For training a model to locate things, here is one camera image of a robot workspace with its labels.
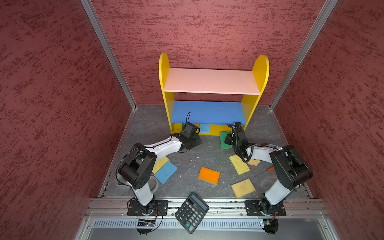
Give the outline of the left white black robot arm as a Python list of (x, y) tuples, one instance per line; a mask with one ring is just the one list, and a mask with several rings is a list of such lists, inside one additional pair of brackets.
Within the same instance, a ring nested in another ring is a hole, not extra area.
[(180, 133), (171, 134), (167, 139), (150, 145), (135, 144), (120, 160), (115, 178), (119, 184), (129, 187), (134, 200), (145, 215), (155, 211), (155, 197), (149, 187), (149, 179), (155, 163), (172, 153), (185, 153), (200, 145), (200, 128), (186, 123)]

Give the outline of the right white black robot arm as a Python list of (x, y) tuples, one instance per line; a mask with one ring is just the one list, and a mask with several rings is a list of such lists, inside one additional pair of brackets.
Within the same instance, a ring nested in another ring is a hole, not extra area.
[(235, 154), (244, 163), (251, 160), (270, 163), (277, 175), (277, 180), (261, 196), (257, 207), (263, 215), (276, 213), (287, 196), (313, 177), (313, 171), (294, 146), (250, 143), (240, 122), (227, 126), (231, 130), (225, 138), (225, 144), (232, 146)]

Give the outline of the dark green scrub sponge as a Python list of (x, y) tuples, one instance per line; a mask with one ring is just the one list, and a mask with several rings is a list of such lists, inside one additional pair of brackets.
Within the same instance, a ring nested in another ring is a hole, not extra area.
[(174, 133), (180, 133), (182, 131), (183, 124), (173, 124)]

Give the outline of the blue sponge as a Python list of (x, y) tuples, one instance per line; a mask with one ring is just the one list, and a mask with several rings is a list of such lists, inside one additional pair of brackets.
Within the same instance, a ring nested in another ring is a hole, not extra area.
[(164, 185), (165, 182), (177, 171), (177, 167), (171, 162), (167, 162), (160, 170), (155, 174), (157, 180)]
[(211, 126), (209, 124), (200, 124), (200, 133), (201, 134), (210, 134), (211, 133)]

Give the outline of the bright green sponge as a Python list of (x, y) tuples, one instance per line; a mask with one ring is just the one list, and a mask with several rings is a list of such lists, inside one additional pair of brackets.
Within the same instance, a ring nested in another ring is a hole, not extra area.
[(220, 141), (221, 141), (221, 148), (223, 150), (225, 149), (231, 149), (233, 148), (233, 134), (231, 131), (229, 132), (220, 132)]

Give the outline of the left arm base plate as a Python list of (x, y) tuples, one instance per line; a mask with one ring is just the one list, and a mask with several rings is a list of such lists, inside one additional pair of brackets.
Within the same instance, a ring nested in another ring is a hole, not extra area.
[(167, 200), (152, 200), (147, 206), (141, 205), (136, 199), (127, 203), (128, 216), (166, 216), (168, 212)]

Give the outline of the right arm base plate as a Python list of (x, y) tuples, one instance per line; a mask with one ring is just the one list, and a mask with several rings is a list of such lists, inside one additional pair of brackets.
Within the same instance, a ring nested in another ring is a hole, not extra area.
[(287, 215), (283, 202), (271, 205), (267, 200), (245, 201), (247, 216), (285, 217)]

